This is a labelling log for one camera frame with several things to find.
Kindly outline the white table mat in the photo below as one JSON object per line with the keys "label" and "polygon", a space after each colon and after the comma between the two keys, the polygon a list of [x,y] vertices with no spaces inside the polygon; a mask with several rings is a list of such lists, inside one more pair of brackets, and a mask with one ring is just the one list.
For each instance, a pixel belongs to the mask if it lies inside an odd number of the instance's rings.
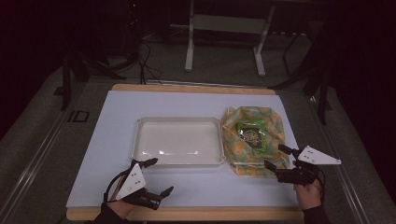
{"label": "white table mat", "polygon": [[[136,122],[143,117],[221,118],[231,106],[269,106],[282,118],[286,144],[296,147],[284,106],[277,96],[215,93],[110,91],[66,206],[100,204],[111,179],[129,167]],[[159,164],[143,171],[147,188],[173,187],[166,207],[289,207],[297,204],[291,184],[273,178],[242,177],[227,163],[215,167],[169,168]]]}

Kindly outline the green snack packet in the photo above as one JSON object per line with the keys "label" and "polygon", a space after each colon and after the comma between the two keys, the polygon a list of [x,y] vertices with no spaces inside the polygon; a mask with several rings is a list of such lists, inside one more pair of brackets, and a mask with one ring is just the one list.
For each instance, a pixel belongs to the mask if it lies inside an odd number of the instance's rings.
{"label": "green snack packet", "polygon": [[236,124],[238,136],[244,140],[253,151],[266,151],[265,125],[261,120],[243,120]]}

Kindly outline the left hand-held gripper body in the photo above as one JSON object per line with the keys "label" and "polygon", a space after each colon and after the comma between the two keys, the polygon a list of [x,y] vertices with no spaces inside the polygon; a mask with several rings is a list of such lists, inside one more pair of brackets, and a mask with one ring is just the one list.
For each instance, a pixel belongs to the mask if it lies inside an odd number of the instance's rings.
{"label": "left hand-held gripper body", "polygon": [[146,180],[142,173],[143,168],[139,167],[138,162],[132,160],[131,167],[125,172],[126,176],[121,181],[116,200],[157,210],[161,200],[156,198],[156,194],[145,189]]}

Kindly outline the wooden table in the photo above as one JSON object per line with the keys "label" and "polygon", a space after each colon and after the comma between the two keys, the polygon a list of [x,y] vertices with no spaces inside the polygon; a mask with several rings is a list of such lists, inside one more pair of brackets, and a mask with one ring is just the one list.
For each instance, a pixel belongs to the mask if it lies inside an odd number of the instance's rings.
{"label": "wooden table", "polygon": [[[194,87],[194,86],[156,86],[116,84],[110,91],[150,91],[173,93],[215,93],[277,96],[270,90]],[[215,167],[215,166],[177,166],[181,167]],[[70,220],[93,219],[100,211],[100,204],[92,207],[67,207],[66,216]],[[302,212],[298,205],[289,207],[166,207],[153,211],[148,208],[137,208],[130,216],[137,221],[258,221],[258,220],[301,220]]]}

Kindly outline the black floor bracket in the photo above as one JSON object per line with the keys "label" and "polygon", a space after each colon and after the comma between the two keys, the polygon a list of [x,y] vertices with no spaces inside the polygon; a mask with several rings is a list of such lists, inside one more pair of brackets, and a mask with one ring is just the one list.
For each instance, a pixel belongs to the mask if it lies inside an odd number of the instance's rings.
{"label": "black floor bracket", "polygon": [[90,116],[89,111],[73,110],[68,118],[68,122],[87,122]]}

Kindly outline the white plastic tray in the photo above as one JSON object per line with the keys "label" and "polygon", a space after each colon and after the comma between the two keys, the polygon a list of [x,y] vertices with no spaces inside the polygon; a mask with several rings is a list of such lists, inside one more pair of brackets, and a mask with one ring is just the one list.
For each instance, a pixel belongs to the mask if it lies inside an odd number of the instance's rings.
{"label": "white plastic tray", "polygon": [[132,158],[161,166],[217,166],[225,161],[216,118],[144,117],[137,122]]}

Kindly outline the person's left hand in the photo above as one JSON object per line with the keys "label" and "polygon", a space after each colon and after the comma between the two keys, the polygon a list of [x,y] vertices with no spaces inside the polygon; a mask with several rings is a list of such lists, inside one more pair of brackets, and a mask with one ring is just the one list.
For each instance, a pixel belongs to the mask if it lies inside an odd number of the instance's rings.
{"label": "person's left hand", "polygon": [[111,196],[110,203],[107,203],[107,206],[121,219],[126,219],[137,208],[137,206],[134,204],[126,203],[124,201],[115,201],[119,190],[120,190],[120,181]]}

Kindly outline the yellow green patterned bag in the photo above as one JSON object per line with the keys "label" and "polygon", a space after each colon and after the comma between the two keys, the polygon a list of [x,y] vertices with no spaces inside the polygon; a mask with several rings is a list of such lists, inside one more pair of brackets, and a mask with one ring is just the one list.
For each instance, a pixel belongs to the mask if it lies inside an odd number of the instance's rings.
{"label": "yellow green patterned bag", "polygon": [[[261,120],[264,123],[266,139],[264,153],[253,151],[238,136],[236,124],[243,120]],[[275,178],[275,174],[264,167],[265,160],[274,164],[278,169],[290,168],[289,155],[278,149],[279,144],[285,144],[282,118],[271,107],[228,107],[220,124],[226,161],[237,175]]]}

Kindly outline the black metal stand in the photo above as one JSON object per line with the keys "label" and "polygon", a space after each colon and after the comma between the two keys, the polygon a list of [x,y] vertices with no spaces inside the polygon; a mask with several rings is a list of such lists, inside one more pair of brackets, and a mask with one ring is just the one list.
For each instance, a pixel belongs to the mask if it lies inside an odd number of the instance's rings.
{"label": "black metal stand", "polygon": [[329,36],[324,30],[316,35],[311,47],[305,54],[303,61],[294,70],[292,75],[285,81],[269,86],[271,90],[282,90],[297,81],[306,78],[303,87],[305,96],[313,97],[317,91],[318,95],[318,118],[326,125],[325,111],[327,106],[327,92],[331,76],[330,50],[326,47]]}
{"label": "black metal stand", "polygon": [[55,95],[60,95],[63,98],[61,110],[65,111],[71,102],[71,74],[74,74],[77,81],[87,82],[90,78],[88,68],[93,68],[100,73],[113,78],[124,79],[124,77],[112,72],[109,68],[99,64],[99,62],[90,59],[87,55],[81,52],[71,51],[63,57],[62,66],[62,86],[58,87]]}

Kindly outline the white metal stand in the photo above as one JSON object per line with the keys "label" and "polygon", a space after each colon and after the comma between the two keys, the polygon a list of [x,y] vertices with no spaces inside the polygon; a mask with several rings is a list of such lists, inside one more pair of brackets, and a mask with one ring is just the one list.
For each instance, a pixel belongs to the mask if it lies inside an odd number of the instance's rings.
{"label": "white metal stand", "polygon": [[194,0],[190,0],[189,13],[189,40],[184,70],[190,72],[193,67],[194,56],[194,31],[207,30],[230,33],[254,34],[260,36],[260,41],[253,48],[253,56],[259,77],[264,77],[264,63],[262,59],[262,48],[266,37],[269,34],[269,28],[272,18],[275,14],[276,6],[270,6],[266,13],[265,19],[237,18],[227,16],[215,16],[206,14],[196,14],[194,12]]}

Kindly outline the person's right hand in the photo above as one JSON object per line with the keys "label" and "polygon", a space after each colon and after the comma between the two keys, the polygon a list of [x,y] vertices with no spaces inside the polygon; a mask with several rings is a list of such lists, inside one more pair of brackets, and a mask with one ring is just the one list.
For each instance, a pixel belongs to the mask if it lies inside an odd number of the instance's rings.
{"label": "person's right hand", "polygon": [[308,185],[295,185],[294,189],[297,201],[303,210],[322,205],[322,186],[317,179]]}

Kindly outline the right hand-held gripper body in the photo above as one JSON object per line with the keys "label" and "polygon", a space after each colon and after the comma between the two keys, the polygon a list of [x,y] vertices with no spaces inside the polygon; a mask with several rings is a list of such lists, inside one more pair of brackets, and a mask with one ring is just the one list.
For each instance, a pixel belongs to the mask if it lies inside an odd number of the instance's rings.
{"label": "right hand-held gripper body", "polygon": [[304,149],[292,148],[290,155],[295,159],[294,168],[276,169],[275,171],[277,180],[281,183],[311,184],[318,178],[320,165],[340,165],[342,163],[339,159],[310,146]]}

